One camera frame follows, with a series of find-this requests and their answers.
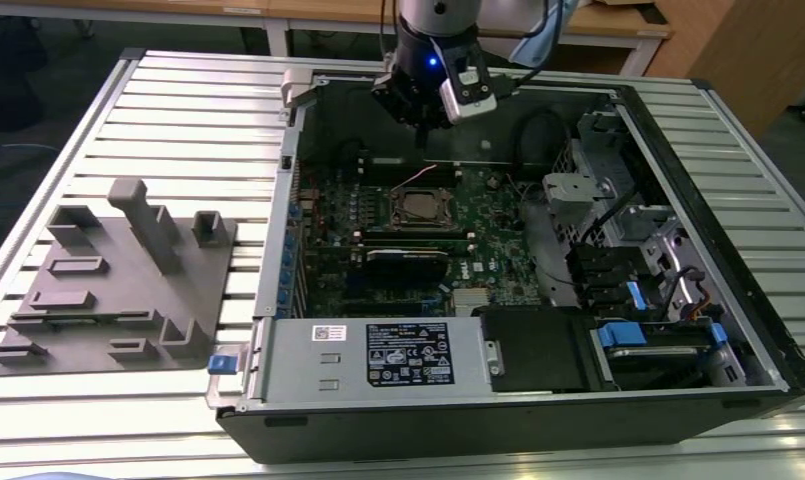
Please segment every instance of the warning label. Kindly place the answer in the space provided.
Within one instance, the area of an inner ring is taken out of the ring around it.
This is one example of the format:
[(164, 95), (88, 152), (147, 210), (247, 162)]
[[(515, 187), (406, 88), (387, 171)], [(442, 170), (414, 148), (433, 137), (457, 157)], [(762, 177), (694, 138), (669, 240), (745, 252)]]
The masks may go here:
[(455, 383), (446, 323), (367, 324), (366, 365), (374, 387)]

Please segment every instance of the metal table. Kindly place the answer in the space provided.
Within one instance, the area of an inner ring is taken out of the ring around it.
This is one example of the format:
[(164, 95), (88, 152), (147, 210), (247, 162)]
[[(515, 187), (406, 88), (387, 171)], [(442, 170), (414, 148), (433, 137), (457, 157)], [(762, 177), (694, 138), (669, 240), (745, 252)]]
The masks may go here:
[[(142, 176), (174, 216), (239, 220), (219, 343), (248, 339), (283, 122), (279, 85), (296, 65), (371, 73), (376, 63), (154, 52), (106, 81), (0, 249), (0, 338), (34, 278), (59, 204), (116, 213), (111, 179)], [(805, 204), (713, 91), (689, 81), (551, 73), (630, 83), (805, 352)], [(239, 378), (219, 385), (238, 389)], [(805, 408), (729, 424), (678, 445), (379, 463), (264, 466), (220, 431), (204, 371), (0, 378), (0, 479), (43, 471), (119, 478), (276, 474), (299, 478), (805, 479)]]

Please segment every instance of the wooden table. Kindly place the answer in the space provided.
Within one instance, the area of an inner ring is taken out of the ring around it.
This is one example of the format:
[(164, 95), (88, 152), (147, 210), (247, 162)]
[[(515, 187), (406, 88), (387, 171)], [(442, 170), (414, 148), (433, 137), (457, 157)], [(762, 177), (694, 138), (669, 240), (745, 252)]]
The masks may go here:
[[(482, 8), (486, 35), (517, 36), (541, 18), (542, 2), (486, 1)], [(0, 0), (0, 15), (264, 28), (271, 55), (284, 57), (292, 30), (378, 33), (380, 0)], [(384, 16), (384, 32), (392, 33), (390, 8)], [(574, 13), (561, 43), (629, 49), (621, 74), (639, 76), (670, 35), (669, 26), (646, 23), (631, 7), (589, 5)], [(502, 56), (515, 44), (483, 40)]]
[[(489, 37), (517, 37), (529, 31), (542, 16), (541, 0), (482, 2), (479, 27)], [(384, 32), (392, 33), (390, 7), (384, 13)], [(288, 56), (286, 34), (291, 30), (378, 33), (379, 0), (268, 0), (266, 29), (271, 54)], [(571, 16), (559, 42), (567, 45), (629, 49), (621, 74), (641, 76), (663, 39), (671, 36), (667, 25), (649, 24), (633, 7), (589, 5)], [(507, 57), (518, 40), (486, 38), (486, 50)]]

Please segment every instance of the blue tab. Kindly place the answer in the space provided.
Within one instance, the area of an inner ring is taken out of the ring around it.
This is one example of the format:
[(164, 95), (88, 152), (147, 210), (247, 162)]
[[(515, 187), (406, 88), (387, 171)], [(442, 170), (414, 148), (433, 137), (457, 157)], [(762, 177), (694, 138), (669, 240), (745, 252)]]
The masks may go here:
[(637, 282), (627, 282), (627, 290), (630, 290), (630, 295), (633, 296), (633, 304), (637, 307), (637, 310), (647, 310), (647, 303), (645, 303), (645, 298), (642, 298), (642, 290), (639, 290), (639, 284)]
[(637, 322), (610, 322), (598, 328), (598, 338), (601, 346), (607, 347), (627, 347), (646, 345), (645, 334), (642, 327)]
[(713, 335), (713, 341), (715, 342), (717, 347), (727, 343), (727, 334), (725, 333), (725, 328), (722, 328), (721, 323), (710, 324), (710, 335)]
[(232, 355), (212, 355), (206, 371), (210, 375), (235, 375), (239, 369), (239, 357)]

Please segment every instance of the wire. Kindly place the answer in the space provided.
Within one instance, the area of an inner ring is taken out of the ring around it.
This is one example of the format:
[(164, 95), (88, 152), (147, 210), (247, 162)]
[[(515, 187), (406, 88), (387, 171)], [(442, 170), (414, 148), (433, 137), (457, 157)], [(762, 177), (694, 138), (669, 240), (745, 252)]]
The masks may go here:
[(553, 52), (557, 49), (557, 45), (559, 44), (559, 35), (562, 34), (562, 11), (565, 10), (565, 0), (557, 0), (557, 23), (553, 26), (553, 39), (550, 40), (550, 51), (545, 58), (541, 60), (541, 63), (533, 70), (530, 70), (526, 75), (523, 75), (515, 82), (514, 88), (518, 89), (523, 84), (526, 84), (535, 75), (538, 75), (545, 67), (547, 66), (547, 62), (550, 61), (550, 57), (553, 57)]
[(677, 322), (665, 322), (666, 315), (669, 314), (669, 304), (671, 303), (671, 299), (674, 298), (674, 292), (678, 290), (678, 283), (681, 282), (681, 278), (683, 275), (690, 273), (690, 271), (698, 271), (698, 268), (693, 265), (685, 265), (678, 273), (674, 274), (674, 278), (671, 279), (671, 285), (669, 286), (669, 291), (666, 292), (665, 300), (659, 304), (659, 315), (655, 318), (657, 323), (677, 323)]
[(60, 150), (55, 147), (51, 147), (50, 145), (40, 145), (38, 143), (7, 143), (4, 145), (0, 145), (0, 149), (2, 148), (40, 148), (43, 150), (50, 150), (55, 153), (60, 153)]
[(535, 27), (534, 30), (530, 30), (529, 32), (526, 32), (523, 35), (521, 35), (521, 38), (533, 38), (535, 37), (541, 32), (545, 31), (545, 25), (547, 25), (547, 17), (550, 16), (550, 12), (547, 12), (547, 10), (550, 9), (550, 0), (545, 0), (542, 2), (545, 11), (542, 13), (542, 19), (541, 19), (541, 24)]
[(554, 274), (551, 274), (547, 270), (545, 270), (543, 268), (541, 269), (541, 273), (543, 273), (547, 277), (550, 277), (553, 280), (555, 280), (559, 283), (563, 283), (566, 285), (570, 285), (571, 287), (582, 287), (582, 284), (579, 283), (574, 283), (569, 280), (562, 280), (559, 277), (557, 277)]
[(380, 48), (380, 61), (387, 58), (387, 44), (384, 43), (384, 11), (387, 0), (380, 0), (380, 19), (378, 20), (378, 47)]
[(541, 273), (543, 273), (547, 277), (550, 277), (553, 280), (555, 280), (559, 283), (565, 283), (566, 285), (570, 285), (571, 287), (582, 287), (582, 284), (579, 283), (574, 283), (570, 280), (563, 280), (559, 277), (557, 277), (553, 273), (550, 273), (547, 270), (545, 270), (545, 267), (542, 267), (538, 264), (538, 258), (535, 256), (530, 257), (530, 260), (533, 261), (533, 265), (535, 265), (535, 268), (541, 270)]
[(705, 308), (707, 308), (707, 305), (710, 305), (710, 292), (705, 289), (705, 287), (701, 286), (701, 282), (698, 282), (698, 281), (695, 282), (695, 289), (701, 292), (702, 299), (701, 299), (701, 302), (698, 302), (698, 305), (695, 305), (695, 307), (686, 314), (686, 318), (690, 321), (695, 321), (695, 319), (698, 318), (698, 314), (701, 313), (701, 311)]
[(433, 168), (435, 168), (438, 166), (437, 163), (429, 165), (426, 168), (423, 168), (419, 172), (417, 172), (414, 174), (414, 176), (411, 178), (409, 178), (406, 181), (403, 181), (399, 185), (396, 185), (395, 187), (392, 187), (390, 189), (390, 191), (392, 192), (394, 190), (398, 190), (399, 188), (402, 188), (404, 185), (407, 185), (409, 183), (411, 183), (414, 180), (417, 180), (419, 178), (419, 176), (426, 173), (429, 170), (431, 170)]
[(509, 185), (511, 185), (511, 188), (514, 188), (514, 191), (518, 192), (518, 195), (521, 195), (521, 198), (523, 198), (521, 189), (518, 188), (518, 186), (514, 184), (514, 181), (511, 180), (511, 175), (506, 174), (506, 180), (509, 180)]
[(583, 234), (579, 236), (579, 241), (577, 243), (579, 243), (579, 244), (586, 243), (586, 239), (589, 238), (589, 235), (591, 235), (591, 232), (594, 232), (598, 228), (601, 228), (603, 226), (603, 224), (607, 222), (607, 220), (610, 218), (613, 218), (613, 215), (615, 215), (621, 211), (621, 209), (625, 208), (625, 206), (627, 205), (627, 202), (630, 201), (630, 199), (633, 198), (633, 196), (637, 194), (638, 191), (639, 191), (639, 187), (634, 183), (633, 187), (630, 187), (630, 190), (627, 190), (625, 192), (625, 194), (621, 197), (618, 197), (618, 200), (615, 200), (615, 203), (613, 204), (610, 209), (603, 213), (603, 215), (601, 215), (598, 217), (598, 219), (594, 222), (591, 222), (591, 225), (589, 225), (589, 228), (586, 229)]

